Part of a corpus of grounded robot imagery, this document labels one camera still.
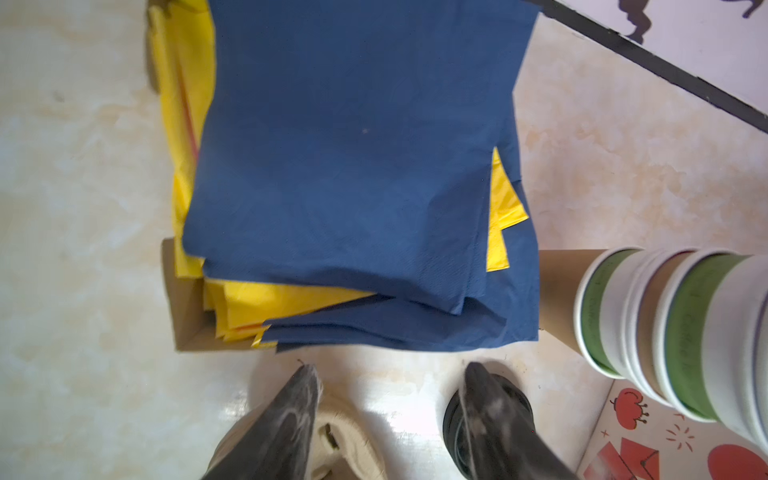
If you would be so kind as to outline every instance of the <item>green label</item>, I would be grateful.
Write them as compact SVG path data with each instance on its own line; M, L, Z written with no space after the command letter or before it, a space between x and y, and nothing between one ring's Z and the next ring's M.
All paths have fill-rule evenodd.
M584 301L581 303L581 335L592 359L607 371L616 373L616 370L608 362L605 349L600 339L600 305L603 303L603 293L608 285L608 280L632 253L639 250L622 250L603 260L603 263L592 274L587 288L584 289Z
M701 260L683 278L667 316L664 352L672 387L685 406L711 419L718 418L704 388L701 365L707 310L717 287L746 258L749 256L721 254Z

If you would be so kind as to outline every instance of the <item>stack of napkins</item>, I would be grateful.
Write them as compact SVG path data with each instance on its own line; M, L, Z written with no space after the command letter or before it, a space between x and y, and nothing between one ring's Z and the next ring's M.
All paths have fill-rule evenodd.
M511 106L536 7L186 0L150 13L176 274L205 278L218 336L434 351L537 337Z

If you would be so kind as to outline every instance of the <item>starburst illustration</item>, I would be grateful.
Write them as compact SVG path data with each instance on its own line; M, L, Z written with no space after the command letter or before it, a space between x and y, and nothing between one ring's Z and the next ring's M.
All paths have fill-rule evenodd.
M688 435L688 432L690 432L690 427L687 427L685 429L685 432L682 431L680 426L675 423L673 424L677 431L674 430L667 430L669 433L672 434L672 438L667 438L670 442L677 442L677 449L680 450L683 448L683 444L685 444L689 450L693 451L694 447L690 446L690 443L688 442L689 439L695 439L693 435Z

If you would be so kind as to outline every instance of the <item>black line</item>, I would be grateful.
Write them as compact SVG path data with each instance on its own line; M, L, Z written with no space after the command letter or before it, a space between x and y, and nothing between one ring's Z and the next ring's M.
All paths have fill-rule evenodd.
M650 53L645 48L627 40L617 32L593 22L556 0L529 1L540 5L541 12L549 18L553 18L563 25L578 31L583 36L591 38L605 48L615 51L627 60L640 65L642 68L662 77L671 84L689 91L714 107L728 112L758 130L768 133L768 115L745 104L733 95L720 90L701 78L694 77L681 68Z

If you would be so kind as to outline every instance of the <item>dark silhouette print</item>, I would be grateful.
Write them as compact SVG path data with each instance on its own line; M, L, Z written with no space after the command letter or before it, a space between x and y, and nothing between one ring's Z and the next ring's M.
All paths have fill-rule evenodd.
M754 2L762 2L763 0L753 0ZM627 36L630 40L634 40L639 44L643 44L643 35L650 29L650 18L643 12L648 0L619 0L619 10L627 14L627 20L634 25L634 31Z
M741 0L723 0L723 2L740 2ZM750 6L743 15L741 15L744 18L749 18L750 15L753 14L755 10L757 10L757 7L761 6L763 4L763 0L750 0L752 2L752 6Z

